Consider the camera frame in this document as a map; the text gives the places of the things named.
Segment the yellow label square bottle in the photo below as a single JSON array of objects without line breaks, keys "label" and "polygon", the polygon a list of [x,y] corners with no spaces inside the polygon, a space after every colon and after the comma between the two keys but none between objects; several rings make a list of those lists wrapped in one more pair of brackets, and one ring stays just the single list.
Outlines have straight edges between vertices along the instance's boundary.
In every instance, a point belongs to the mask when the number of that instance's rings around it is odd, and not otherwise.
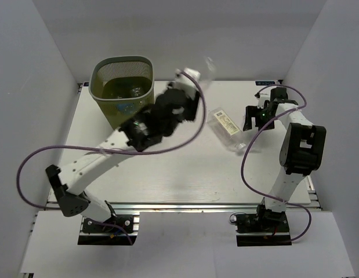
[{"label": "yellow label square bottle", "polygon": [[242,131],[222,108],[208,113],[207,124],[228,151],[239,154],[246,147]]}]

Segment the clear crushed bottle no cap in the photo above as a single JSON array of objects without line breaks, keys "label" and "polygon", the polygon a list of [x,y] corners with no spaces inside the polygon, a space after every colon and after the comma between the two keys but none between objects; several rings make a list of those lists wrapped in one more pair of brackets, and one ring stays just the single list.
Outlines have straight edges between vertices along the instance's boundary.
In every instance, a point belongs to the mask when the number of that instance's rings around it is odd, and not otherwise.
[{"label": "clear crushed bottle no cap", "polygon": [[208,56],[204,57],[204,61],[205,69],[201,72],[199,81],[203,93],[205,93],[210,88],[216,75],[216,66],[214,61]]}]

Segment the clear bottle white cap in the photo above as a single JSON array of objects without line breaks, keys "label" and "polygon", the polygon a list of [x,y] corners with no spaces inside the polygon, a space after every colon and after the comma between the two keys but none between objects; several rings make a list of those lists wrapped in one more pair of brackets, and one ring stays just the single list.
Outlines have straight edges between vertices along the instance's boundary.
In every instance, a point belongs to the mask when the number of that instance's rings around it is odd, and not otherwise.
[{"label": "clear bottle white cap", "polygon": [[143,95],[145,95],[146,91],[142,86],[138,86],[138,85],[133,85],[130,89],[129,89],[129,95],[132,98],[137,98],[137,97],[141,97]]}]

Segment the blue label blue cap bottle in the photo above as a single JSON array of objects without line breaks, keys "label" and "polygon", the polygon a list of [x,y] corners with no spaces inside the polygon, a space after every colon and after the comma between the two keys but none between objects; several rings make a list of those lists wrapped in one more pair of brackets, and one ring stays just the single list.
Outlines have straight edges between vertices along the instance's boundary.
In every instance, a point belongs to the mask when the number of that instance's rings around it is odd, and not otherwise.
[{"label": "blue label blue cap bottle", "polygon": [[115,105],[115,107],[122,115],[133,115],[142,109],[145,105],[145,101],[139,100],[128,103],[118,103]]}]

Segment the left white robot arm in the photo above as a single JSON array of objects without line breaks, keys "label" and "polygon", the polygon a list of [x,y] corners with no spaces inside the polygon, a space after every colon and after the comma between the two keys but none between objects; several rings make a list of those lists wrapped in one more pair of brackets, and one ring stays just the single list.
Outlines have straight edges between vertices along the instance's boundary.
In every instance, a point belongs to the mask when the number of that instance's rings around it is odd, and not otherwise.
[{"label": "left white robot arm", "polygon": [[112,167],[137,155],[150,155],[151,147],[171,136],[182,122],[195,120],[202,99],[197,89],[168,88],[154,104],[142,108],[96,148],[65,166],[48,166],[46,176],[65,217],[83,215],[103,231],[115,227],[111,205],[87,191],[87,187]]}]

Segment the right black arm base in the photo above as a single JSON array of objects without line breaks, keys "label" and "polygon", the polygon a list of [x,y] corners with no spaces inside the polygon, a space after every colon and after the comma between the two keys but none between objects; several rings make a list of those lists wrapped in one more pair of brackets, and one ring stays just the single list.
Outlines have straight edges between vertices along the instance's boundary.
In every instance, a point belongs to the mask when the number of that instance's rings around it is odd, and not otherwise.
[{"label": "right black arm base", "polygon": [[257,214],[234,213],[229,221],[236,227],[238,247],[291,246],[291,234],[286,214],[282,219],[260,220]]}]

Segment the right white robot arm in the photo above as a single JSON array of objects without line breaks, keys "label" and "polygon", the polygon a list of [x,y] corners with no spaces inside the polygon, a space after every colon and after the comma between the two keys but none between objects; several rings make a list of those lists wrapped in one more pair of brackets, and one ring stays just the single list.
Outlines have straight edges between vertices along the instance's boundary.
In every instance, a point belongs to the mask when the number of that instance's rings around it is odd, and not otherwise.
[{"label": "right white robot arm", "polygon": [[247,106],[243,131],[253,127],[258,132],[271,130],[279,120],[286,134],[279,154],[280,172],[271,191],[257,207],[256,226],[269,231],[282,222],[287,203],[299,183],[321,166],[327,130],[314,125],[302,114],[303,107],[288,97],[288,87],[270,85],[270,91],[260,89],[256,106]]}]

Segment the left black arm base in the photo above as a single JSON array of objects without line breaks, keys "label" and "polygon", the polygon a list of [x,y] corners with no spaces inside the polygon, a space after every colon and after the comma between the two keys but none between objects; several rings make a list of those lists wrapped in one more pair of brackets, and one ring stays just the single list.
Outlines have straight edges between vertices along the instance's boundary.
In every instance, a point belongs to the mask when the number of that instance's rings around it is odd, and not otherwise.
[{"label": "left black arm base", "polygon": [[103,226],[94,223],[89,218],[82,218],[78,236],[80,246],[131,246],[135,243],[139,214],[117,214],[117,220],[111,222],[114,226]]}]

